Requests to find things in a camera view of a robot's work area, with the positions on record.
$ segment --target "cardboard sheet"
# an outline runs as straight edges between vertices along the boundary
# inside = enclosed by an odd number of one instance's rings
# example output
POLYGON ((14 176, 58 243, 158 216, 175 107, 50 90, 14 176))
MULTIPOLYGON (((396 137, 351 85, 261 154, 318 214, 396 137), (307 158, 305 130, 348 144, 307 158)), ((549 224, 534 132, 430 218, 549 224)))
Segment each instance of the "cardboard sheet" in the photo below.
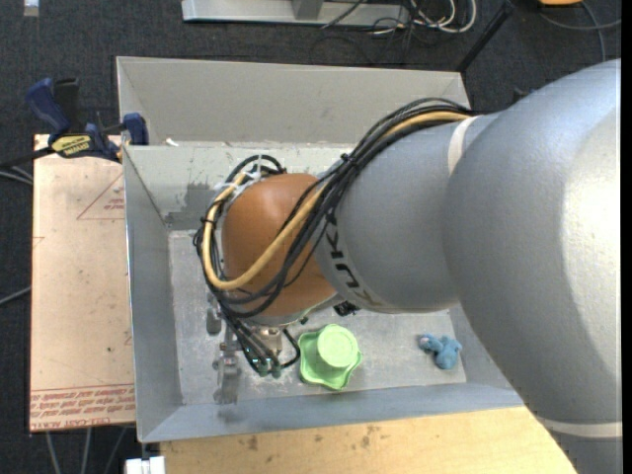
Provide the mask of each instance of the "cardboard sheet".
POLYGON ((33 223, 30 429, 131 423, 121 165, 37 160, 33 223))

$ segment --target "green plastic object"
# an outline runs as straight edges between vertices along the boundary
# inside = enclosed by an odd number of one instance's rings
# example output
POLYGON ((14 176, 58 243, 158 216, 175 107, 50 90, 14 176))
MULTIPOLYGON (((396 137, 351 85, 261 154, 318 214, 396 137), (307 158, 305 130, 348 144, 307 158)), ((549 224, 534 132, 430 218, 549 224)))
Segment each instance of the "green plastic object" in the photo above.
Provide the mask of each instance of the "green plastic object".
POLYGON ((300 376, 303 381, 342 390, 362 361, 357 340, 340 325, 327 325, 300 336, 300 376))

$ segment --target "cable bundle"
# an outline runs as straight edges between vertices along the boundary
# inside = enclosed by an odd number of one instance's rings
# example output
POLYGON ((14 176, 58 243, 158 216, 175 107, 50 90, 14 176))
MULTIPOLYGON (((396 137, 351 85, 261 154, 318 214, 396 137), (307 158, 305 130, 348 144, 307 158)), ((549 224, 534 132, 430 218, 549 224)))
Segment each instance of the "cable bundle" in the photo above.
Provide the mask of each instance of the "cable bundle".
MULTIPOLYGON (((252 267, 236 278, 226 279, 220 265, 215 237, 226 203, 238 189, 242 189, 253 181, 255 172, 259 171, 263 175, 286 173, 278 160, 268 155, 252 156, 241 162, 231 172, 226 180, 228 186, 214 199, 201 220, 202 225, 194 238, 194 245, 201 260, 206 283, 217 299, 222 315, 236 333, 239 341, 248 345, 244 346, 247 357, 253 347, 248 339, 249 330, 241 323, 241 320, 263 313, 274 303, 283 289, 297 279, 325 233, 329 223, 327 214, 335 211, 345 192, 366 165, 388 146, 413 131, 467 118, 469 115, 464 107, 450 100, 432 98, 412 102, 379 120, 351 153, 344 154, 338 164, 304 191, 275 240, 252 267), (264 161, 272 163, 274 167, 263 167, 264 161), (245 172, 244 169, 253 162, 259 162, 259 165, 245 172), (315 237, 316 242, 301 269, 292 279, 288 279, 289 270, 315 237), (264 268, 281 246, 288 242, 289 249, 276 275, 258 290, 245 289, 244 286, 264 268), (253 307, 254 303, 262 298, 264 301, 253 307)), ((258 355, 255 357, 265 355, 273 361, 273 365, 279 365, 270 353, 261 353, 259 349, 258 355)), ((249 363, 254 364, 252 357, 249 358, 249 363)))

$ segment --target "wooden table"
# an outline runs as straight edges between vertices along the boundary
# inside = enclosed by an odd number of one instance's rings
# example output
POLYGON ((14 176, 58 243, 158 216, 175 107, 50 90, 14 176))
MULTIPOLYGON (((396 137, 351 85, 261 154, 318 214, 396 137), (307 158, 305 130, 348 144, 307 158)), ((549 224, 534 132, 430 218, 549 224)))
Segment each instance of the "wooden table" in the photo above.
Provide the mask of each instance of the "wooden table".
POLYGON ((163 442, 169 474, 572 474, 524 407, 163 442))

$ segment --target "yellow cable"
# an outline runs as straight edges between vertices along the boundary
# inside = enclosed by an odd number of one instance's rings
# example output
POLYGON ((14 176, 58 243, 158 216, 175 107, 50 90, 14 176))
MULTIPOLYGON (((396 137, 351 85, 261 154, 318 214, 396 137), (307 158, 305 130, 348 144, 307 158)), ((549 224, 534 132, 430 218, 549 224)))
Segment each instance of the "yellow cable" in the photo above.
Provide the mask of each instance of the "yellow cable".
MULTIPOLYGON (((238 176, 236 183, 241 184, 243 179, 246 177, 245 174, 238 176)), ((215 202, 221 202, 225 198, 229 197, 235 187, 229 187, 224 190, 221 195, 217 197, 215 202)), ((223 290, 231 290, 238 287, 243 286, 244 284, 250 282, 261 270, 262 268, 272 259, 281 245, 285 242, 285 239, 289 237, 294 229, 307 217, 312 207, 316 203, 316 200, 321 195, 323 189, 318 190, 304 205, 300 207, 300 209, 296 212, 296 215, 292 218, 292 220, 285 225, 285 228, 281 230, 275 240, 271 243, 270 246, 266 249, 266 251, 257 259, 257 261, 243 274, 239 277, 232 280, 221 280, 215 270, 213 269, 213 265, 210 260, 210 241, 212 240, 212 223, 204 224, 204 231, 201 240, 201 256, 202 263, 204 266, 204 272, 206 273, 206 277, 211 282, 211 284, 219 289, 223 290)), ((207 221, 213 219, 215 213, 219 209, 218 205, 214 205, 210 211, 208 212, 208 216, 206 217, 207 221)))
MULTIPOLYGON (((406 128, 407 126, 422 123, 428 120, 459 121, 468 118, 469 116, 467 115, 451 113, 449 111, 438 111, 435 113, 417 115, 396 124, 390 130, 388 130, 384 134, 384 136, 395 133, 403 128, 406 128)), ((299 210, 296 212, 296 215, 291 219, 289 223, 287 223, 287 225, 285 225, 285 228, 281 230, 275 240, 270 244, 270 246, 268 246, 266 251, 264 251, 264 253, 257 259, 257 261, 250 267, 250 269, 245 271, 239 277, 236 277, 232 280, 222 280, 215 273, 210 259, 210 245, 212 242, 211 235, 214 230, 212 219, 219 209, 218 204, 224 201, 226 198, 230 197, 235 191, 236 186, 241 185, 246 177, 247 175, 245 173, 240 174, 234 181, 235 186, 228 187, 219 196, 217 196, 214 201, 215 205, 208 211, 204 223, 204 229, 201 239, 201 257, 204 273, 206 274, 206 278, 213 286, 224 291, 230 291, 232 289, 242 287, 250 282, 263 269, 263 267, 270 262, 272 257, 280 249, 281 245, 285 242, 285 239, 289 237, 292 231, 307 217, 312 207, 316 203, 316 200, 318 200, 318 197, 323 192, 323 187, 321 187, 304 205, 299 208, 299 210)))

